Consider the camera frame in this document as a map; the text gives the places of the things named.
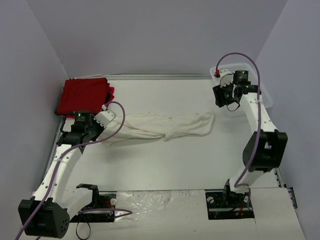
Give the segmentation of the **white t-shirt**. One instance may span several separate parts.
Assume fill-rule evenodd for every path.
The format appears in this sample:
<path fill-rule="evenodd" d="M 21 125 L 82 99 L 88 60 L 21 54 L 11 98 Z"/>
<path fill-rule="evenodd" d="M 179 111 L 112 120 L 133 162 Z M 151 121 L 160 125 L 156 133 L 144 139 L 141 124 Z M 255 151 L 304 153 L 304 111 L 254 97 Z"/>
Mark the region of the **white t-shirt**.
<path fill-rule="evenodd" d="M 109 147 L 128 140 L 169 141 L 180 137 L 202 137 L 211 133 L 214 120 L 212 111 L 191 115 L 128 114 L 120 131 L 102 144 Z"/>

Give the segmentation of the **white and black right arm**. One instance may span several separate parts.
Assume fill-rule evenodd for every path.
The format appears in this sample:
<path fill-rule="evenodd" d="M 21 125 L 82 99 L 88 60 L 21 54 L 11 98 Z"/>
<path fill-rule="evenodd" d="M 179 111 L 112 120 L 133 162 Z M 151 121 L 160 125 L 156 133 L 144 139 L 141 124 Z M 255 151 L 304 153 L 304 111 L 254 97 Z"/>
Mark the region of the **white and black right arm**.
<path fill-rule="evenodd" d="M 222 191 L 222 202 L 229 207 L 247 196 L 251 186 L 264 174 L 281 164 L 288 136 L 272 122 L 265 105 L 260 84 L 251 84 L 247 70 L 216 70 L 218 85 L 213 87 L 215 104 L 229 107 L 237 104 L 247 117 L 252 132 L 242 152 L 242 167 L 228 179 Z"/>

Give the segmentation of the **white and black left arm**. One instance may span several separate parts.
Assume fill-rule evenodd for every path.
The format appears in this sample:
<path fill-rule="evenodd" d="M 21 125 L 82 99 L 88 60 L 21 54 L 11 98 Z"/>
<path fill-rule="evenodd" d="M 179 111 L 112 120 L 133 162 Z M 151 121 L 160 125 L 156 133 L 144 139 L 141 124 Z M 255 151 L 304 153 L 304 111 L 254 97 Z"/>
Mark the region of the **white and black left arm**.
<path fill-rule="evenodd" d="M 18 206 L 22 227 L 16 239 L 22 234 L 58 239 L 65 236 L 72 218 L 62 203 L 66 184 L 86 145 L 94 143 L 108 124 L 102 113 L 76 111 L 70 131 L 60 130 L 54 159 L 44 179 L 32 197 L 21 200 Z"/>

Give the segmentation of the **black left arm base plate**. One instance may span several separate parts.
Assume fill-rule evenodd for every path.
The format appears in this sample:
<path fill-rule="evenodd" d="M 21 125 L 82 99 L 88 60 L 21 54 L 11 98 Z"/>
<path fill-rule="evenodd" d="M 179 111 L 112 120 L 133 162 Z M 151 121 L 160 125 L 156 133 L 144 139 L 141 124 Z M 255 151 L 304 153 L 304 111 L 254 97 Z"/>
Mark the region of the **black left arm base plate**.
<path fill-rule="evenodd" d="M 90 203 L 81 210 L 93 210 L 75 215 L 71 223 L 113 223 L 115 212 L 107 209 L 114 208 L 117 202 L 116 192 L 103 192 L 95 198 L 94 203 Z"/>

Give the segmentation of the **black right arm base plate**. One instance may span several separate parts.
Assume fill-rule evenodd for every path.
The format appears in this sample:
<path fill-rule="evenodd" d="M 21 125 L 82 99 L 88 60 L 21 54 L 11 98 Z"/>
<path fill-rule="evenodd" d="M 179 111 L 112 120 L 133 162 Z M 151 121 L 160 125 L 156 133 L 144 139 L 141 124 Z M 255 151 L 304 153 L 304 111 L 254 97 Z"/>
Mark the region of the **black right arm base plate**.
<path fill-rule="evenodd" d="M 254 219 L 255 214 L 248 194 L 225 196 L 222 190 L 205 191 L 207 216 L 209 220 Z"/>

